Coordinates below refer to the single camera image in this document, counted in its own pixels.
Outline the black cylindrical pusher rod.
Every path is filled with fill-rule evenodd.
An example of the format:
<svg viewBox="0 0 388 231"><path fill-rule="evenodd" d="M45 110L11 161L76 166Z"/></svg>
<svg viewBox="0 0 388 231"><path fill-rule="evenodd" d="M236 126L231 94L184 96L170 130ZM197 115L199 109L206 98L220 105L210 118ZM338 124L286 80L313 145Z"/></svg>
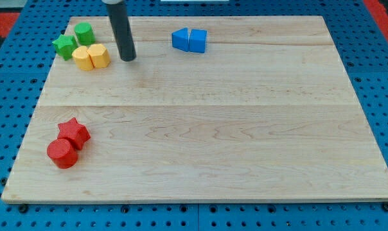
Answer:
<svg viewBox="0 0 388 231"><path fill-rule="evenodd" d="M136 58L136 49L124 0L103 0L117 44L120 58L125 62Z"/></svg>

